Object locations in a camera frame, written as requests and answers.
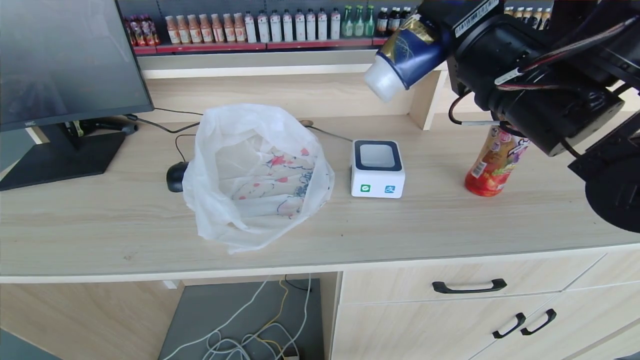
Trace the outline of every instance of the plastic bag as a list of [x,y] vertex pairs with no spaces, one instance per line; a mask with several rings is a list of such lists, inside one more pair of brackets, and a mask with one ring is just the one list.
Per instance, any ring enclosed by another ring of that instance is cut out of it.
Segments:
[[182,187],[198,235],[237,252],[315,214],[334,178],[316,136],[285,110],[235,104],[204,113]]

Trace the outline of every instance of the monitor screen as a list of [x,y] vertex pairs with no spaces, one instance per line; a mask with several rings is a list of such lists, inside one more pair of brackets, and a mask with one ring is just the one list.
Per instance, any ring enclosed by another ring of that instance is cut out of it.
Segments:
[[0,130],[153,110],[115,0],[1,0],[0,33]]

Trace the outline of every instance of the black base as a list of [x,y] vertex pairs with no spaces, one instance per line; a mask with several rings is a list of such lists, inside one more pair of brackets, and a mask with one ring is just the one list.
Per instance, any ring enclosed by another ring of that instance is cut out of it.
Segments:
[[0,181],[0,191],[104,173],[122,145],[125,133],[87,136],[67,154],[53,143],[34,145]]

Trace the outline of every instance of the countertop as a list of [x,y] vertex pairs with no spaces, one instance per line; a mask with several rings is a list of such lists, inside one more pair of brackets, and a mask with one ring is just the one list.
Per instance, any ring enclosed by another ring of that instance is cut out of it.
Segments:
[[[487,127],[454,126],[445,115],[425,132],[407,116],[317,119],[316,126],[350,138],[396,140],[406,169],[402,199],[352,197],[351,144],[318,133],[336,173],[331,200],[265,249],[230,255],[225,245],[197,235],[182,194],[166,188],[167,168],[180,161],[175,135],[140,126],[104,175],[1,194],[0,282],[294,274],[640,241],[591,211],[584,183],[566,168],[567,154],[548,158],[532,146],[504,192],[482,198],[463,179]],[[187,157],[193,153],[192,137],[179,144]]]

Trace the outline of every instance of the black handle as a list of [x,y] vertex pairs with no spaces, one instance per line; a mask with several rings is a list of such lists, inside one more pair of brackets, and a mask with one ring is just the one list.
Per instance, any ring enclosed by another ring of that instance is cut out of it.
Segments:
[[516,319],[518,319],[518,323],[511,328],[511,330],[505,332],[504,334],[501,334],[498,330],[493,332],[493,337],[496,339],[502,339],[503,337],[511,334],[512,332],[516,331],[517,328],[521,327],[522,324],[524,324],[525,320],[527,319],[526,316],[524,316],[523,313],[517,313],[516,314]]
[[490,289],[451,290],[447,287],[447,285],[445,285],[444,282],[434,281],[433,289],[437,293],[443,293],[443,294],[473,294],[473,293],[490,293],[492,291],[500,291],[507,287],[507,283],[504,281],[504,279],[493,279],[491,280],[491,282],[493,283],[493,287],[491,287]]
[[533,331],[529,331],[527,330],[527,328],[524,328],[522,330],[520,330],[520,332],[524,335],[524,336],[529,336],[529,335],[533,335],[536,332],[538,332],[538,330],[542,329],[543,327],[549,325],[552,321],[554,321],[554,319],[556,318],[556,312],[553,309],[549,309],[545,312],[545,314],[547,314],[547,321],[540,325],[537,329],[533,330]]

